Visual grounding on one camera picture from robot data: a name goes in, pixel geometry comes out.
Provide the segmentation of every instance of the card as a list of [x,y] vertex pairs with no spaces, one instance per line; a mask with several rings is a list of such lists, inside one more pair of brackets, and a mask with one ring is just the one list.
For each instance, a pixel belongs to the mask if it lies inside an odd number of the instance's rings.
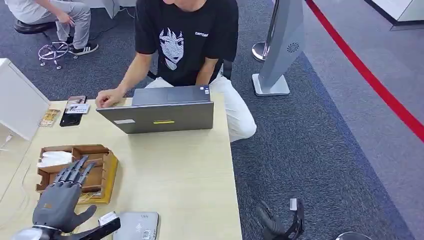
[[86,96],[70,96],[66,102],[65,114],[68,113],[68,107],[71,104],[85,104]]
[[59,116],[59,113],[61,113],[60,110],[57,109],[49,109],[45,113],[44,117],[42,118],[39,126],[40,127],[51,127],[55,123],[56,119]]
[[83,104],[68,104],[66,106],[66,113],[67,114],[86,114],[89,112],[90,104],[83,103]]

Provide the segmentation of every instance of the gray sweatpants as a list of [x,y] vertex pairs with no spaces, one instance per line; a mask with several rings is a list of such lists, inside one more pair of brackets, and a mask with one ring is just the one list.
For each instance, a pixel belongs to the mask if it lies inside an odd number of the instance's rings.
[[[72,2],[66,0],[50,0],[55,7],[67,13],[75,22],[75,34],[73,36],[73,47],[83,49],[89,41],[91,13],[90,8],[82,2]],[[27,24],[43,24],[48,22],[56,22],[57,36],[61,42],[68,39],[70,25],[68,23],[60,23],[56,16],[47,11],[39,20],[35,22],[26,22]]]

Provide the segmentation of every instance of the smartphone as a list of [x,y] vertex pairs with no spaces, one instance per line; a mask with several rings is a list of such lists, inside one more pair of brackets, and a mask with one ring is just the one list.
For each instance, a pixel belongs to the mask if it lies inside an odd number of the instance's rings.
[[87,101],[87,96],[71,96],[66,103],[65,111],[63,111],[62,119],[60,120],[59,125],[61,127],[77,126],[81,122],[83,117],[82,113],[66,113],[68,111],[69,104],[85,104]]

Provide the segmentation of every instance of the yellow sticker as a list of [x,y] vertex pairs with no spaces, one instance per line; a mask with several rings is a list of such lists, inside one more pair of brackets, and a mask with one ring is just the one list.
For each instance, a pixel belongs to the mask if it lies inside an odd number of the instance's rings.
[[154,121],[153,124],[173,124],[175,121]]

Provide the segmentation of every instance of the prosthetic hand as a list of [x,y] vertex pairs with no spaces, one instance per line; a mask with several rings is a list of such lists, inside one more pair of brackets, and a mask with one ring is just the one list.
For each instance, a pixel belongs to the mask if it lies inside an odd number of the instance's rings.
[[62,236],[70,233],[76,227],[87,221],[96,211],[91,205],[85,212],[75,214],[75,206],[82,192],[82,186],[94,167],[90,163],[83,172],[88,156],[73,162],[64,168],[41,195],[32,215],[32,228],[24,229],[16,234],[13,240],[99,240],[121,227],[121,221],[116,215],[107,214],[103,217],[104,224],[78,234]]
[[285,231],[280,219],[272,214],[264,201],[256,208],[259,221],[263,225],[264,240],[296,240],[304,232],[304,205],[300,198],[290,199],[290,211],[294,212],[293,224]]

